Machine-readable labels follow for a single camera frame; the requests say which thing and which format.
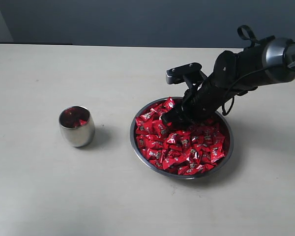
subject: bowl rim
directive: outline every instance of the bowl rim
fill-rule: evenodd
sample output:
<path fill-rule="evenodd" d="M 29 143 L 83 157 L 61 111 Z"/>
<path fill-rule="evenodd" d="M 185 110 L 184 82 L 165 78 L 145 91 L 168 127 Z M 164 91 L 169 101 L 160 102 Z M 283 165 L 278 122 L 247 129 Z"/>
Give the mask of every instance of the bowl rim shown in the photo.
<path fill-rule="evenodd" d="M 172 99 L 182 99 L 182 97 L 171 97 Z M 131 145 L 134 149 L 134 152 L 136 153 L 137 157 L 146 165 L 148 166 L 150 169 L 154 170 L 155 172 L 158 172 L 159 174 L 162 174 L 162 175 L 165 175 L 165 176 L 168 176 L 168 177 L 173 177 L 173 178 L 176 178 L 176 179 L 196 179 L 196 178 L 201 178 L 201 177 L 205 177 L 205 176 L 208 176 L 210 174 L 213 174 L 215 173 L 216 171 L 218 171 L 222 166 L 225 165 L 225 163 L 231 158 L 231 155 L 232 155 L 232 152 L 233 152 L 233 149 L 234 149 L 234 137 L 233 137 L 233 133 L 232 133 L 232 130 L 231 130 L 231 127 L 230 125 L 228 124 L 228 122 L 226 121 L 226 119 L 218 112 L 216 111 L 215 113 L 222 119 L 222 121 L 225 123 L 226 127 L 227 127 L 227 130 L 229 132 L 229 135 L 230 135 L 230 147 L 229 147 L 229 150 L 228 150 L 228 154 L 223 158 L 223 160 L 218 164 L 218 166 L 214 167 L 213 169 L 211 169 L 210 171 L 208 172 L 204 172 L 204 173 L 197 173 L 195 175 L 191 175 L 191 176 L 184 176 L 184 175 L 176 175 L 176 174 L 171 174 L 171 173 L 168 173 L 164 170 L 160 170 L 158 168 L 156 168 L 155 166 L 153 166 L 151 163 L 149 163 L 148 160 L 146 160 L 142 154 L 140 153 L 138 147 L 137 147 L 137 144 L 136 144 L 136 139 L 135 139 L 135 135 L 134 135 L 134 132 L 135 132 L 135 127 L 136 127 L 136 120 L 135 118 L 138 117 L 139 115 L 141 115 L 141 113 L 149 106 L 153 105 L 154 103 L 157 103 L 157 102 L 161 102 L 161 101 L 165 101 L 167 99 L 167 97 L 164 97 L 164 98 L 160 98 L 160 99 L 157 99 L 155 101 L 152 101 L 150 103 L 148 103 L 147 105 L 145 105 L 144 107 L 142 107 L 138 112 L 137 114 L 134 116 L 133 120 L 132 120 L 132 123 L 131 123 L 131 126 L 130 126 L 130 142 L 131 142 Z"/>

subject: metal cup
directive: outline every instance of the metal cup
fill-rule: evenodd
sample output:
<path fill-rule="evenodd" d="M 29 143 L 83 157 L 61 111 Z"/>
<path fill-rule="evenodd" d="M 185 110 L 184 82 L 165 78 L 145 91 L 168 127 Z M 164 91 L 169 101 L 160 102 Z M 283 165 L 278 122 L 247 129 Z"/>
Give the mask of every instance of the metal cup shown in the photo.
<path fill-rule="evenodd" d="M 74 147 L 82 147 L 92 142 L 95 126 L 90 112 L 85 107 L 73 106 L 59 116 L 62 136 Z"/>

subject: robotic arm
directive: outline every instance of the robotic arm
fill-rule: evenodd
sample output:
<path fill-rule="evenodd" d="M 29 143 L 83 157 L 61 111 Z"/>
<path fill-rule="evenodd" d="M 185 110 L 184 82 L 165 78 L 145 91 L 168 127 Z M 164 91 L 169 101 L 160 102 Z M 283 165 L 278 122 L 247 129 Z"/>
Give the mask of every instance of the robotic arm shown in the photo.
<path fill-rule="evenodd" d="M 188 90 L 181 102 L 162 116 L 164 124 L 182 125 L 210 117 L 220 106 L 226 116 L 234 97 L 243 96 L 258 86 L 286 83 L 295 79 L 295 42 L 270 36 L 257 40 L 246 26 L 237 29 L 251 45 L 235 54 L 224 51 L 216 59 L 213 73 L 207 77 L 199 63 L 172 68 L 166 72 L 168 84 L 186 82 Z M 229 110 L 225 103 L 232 99 Z"/>

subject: metal bowl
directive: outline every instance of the metal bowl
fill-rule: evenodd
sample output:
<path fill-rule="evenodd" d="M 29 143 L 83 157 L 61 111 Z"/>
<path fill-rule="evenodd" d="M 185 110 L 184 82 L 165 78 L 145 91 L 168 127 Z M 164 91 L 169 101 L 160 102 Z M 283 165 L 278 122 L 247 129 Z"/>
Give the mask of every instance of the metal bowl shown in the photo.
<path fill-rule="evenodd" d="M 144 114 L 145 112 L 148 111 L 149 107 L 157 102 L 162 102 L 165 101 L 167 98 L 161 98 L 158 100 L 155 100 L 149 104 L 147 104 L 146 106 L 144 106 L 141 110 L 139 110 L 139 112 L 136 114 L 135 117 L 138 117 L 142 114 Z M 182 97 L 173 97 L 173 100 L 180 100 L 182 99 Z M 130 127 L 130 142 L 131 145 L 137 155 L 137 157 L 144 163 L 146 164 L 148 167 L 150 167 L 152 170 L 168 176 L 168 177 L 172 177 L 172 178 L 176 178 L 176 179 L 195 179 L 195 178 L 201 178 L 204 176 L 208 176 L 213 174 L 214 172 L 218 171 L 231 157 L 232 152 L 233 152 L 233 148 L 234 148 L 234 138 L 233 138 L 233 134 L 231 131 L 230 126 L 228 125 L 227 121 L 224 119 L 224 117 L 219 113 L 219 112 L 215 112 L 215 120 L 220 121 L 220 130 L 221 133 L 225 136 L 225 141 L 223 143 L 223 150 L 225 153 L 225 157 L 222 158 L 221 160 L 217 161 L 217 166 L 215 166 L 213 169 L 211 169 L 208 172 L 204 172 L 204 173 L 197 173 L 195 175 L 192 176 L 183 176 L 183 175 L 176 175 L 176 174 L 171 174 L 168 173 L 164 170 L 160 170 L 158 168 L 156 168 L 155 166 L 153 166 L 151 163 L 149 163 L 148 160 L 146 160 L 142 154 L 140 153 L 138 146 L 137 146 L 137 142 L 136 142 L 136 129 L 137 129 L 137 125 L 136 125 L 136 120 L 135 117 L 133 118 L 133 121 L 131 123 L 131 127 Z"/>

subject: table surface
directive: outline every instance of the table surface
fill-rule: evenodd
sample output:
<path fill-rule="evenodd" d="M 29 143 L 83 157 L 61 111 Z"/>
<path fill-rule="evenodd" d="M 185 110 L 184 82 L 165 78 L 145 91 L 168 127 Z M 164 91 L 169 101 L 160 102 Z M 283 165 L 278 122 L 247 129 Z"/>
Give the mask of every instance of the table surface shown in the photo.
<path fill-rule="evenodd" d="M 166 69 L 210 74 L 223 50 L 0 45 L 0 236 L 294 236 L 295 81 L 236 98 L 234 152 L 212 176 L 162 176 L 131 147 L 137 111 L 186 90 Z M 85 148 L 59 131 L 72 105 L 94 118 Z"/>

